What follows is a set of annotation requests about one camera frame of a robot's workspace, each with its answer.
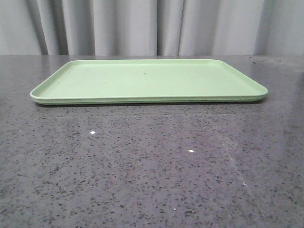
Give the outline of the grey pleated curtain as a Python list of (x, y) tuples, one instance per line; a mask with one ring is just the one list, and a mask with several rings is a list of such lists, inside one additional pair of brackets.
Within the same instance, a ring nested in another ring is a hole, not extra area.
[(2, 55), (303, 55), (301, 0), (3, 0)]

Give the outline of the light green plastic tray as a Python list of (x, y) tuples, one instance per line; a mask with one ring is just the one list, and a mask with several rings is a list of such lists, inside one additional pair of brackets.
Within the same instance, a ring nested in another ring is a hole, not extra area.
[(75, 60), (30, 92), (42, 105), (255, 102), (268, 90), (214, 59)]

